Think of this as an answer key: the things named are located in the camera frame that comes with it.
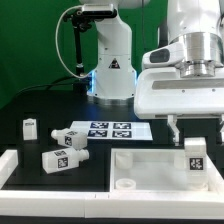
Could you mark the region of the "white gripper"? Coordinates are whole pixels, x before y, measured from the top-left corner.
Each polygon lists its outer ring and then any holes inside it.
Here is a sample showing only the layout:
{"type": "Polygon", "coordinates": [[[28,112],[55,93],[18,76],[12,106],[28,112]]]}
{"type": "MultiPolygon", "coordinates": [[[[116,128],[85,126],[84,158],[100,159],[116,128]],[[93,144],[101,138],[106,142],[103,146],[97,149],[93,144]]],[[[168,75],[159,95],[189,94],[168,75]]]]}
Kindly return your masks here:
{"type": "Polygon", "coordinates": [[[181,78],[175,67],[144,70],[138,77],[134,112],[140,119],[167,117],[173,142],[179,144],[177,116],[220,116],[220,136],[224,143],[224,68],[215,70],[214,77],[181,78]]]}

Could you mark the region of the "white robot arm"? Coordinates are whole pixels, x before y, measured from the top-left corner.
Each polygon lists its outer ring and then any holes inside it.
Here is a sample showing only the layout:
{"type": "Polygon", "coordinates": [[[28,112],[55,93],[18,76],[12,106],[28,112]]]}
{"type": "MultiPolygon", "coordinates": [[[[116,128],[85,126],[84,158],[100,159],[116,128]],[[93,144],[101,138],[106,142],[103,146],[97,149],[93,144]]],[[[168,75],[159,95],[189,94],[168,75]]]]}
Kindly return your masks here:
{"type": "Polygon", "coordinates": [[[224,117],[224,0],[168,0],[167,44],[142,56],[130,75],[130,37],[119,21],[99,22],[92,94],[101,100],[134,96],[140,119],[224,117]],[[112,93],[120,82],[123,90],[112,93]]]}

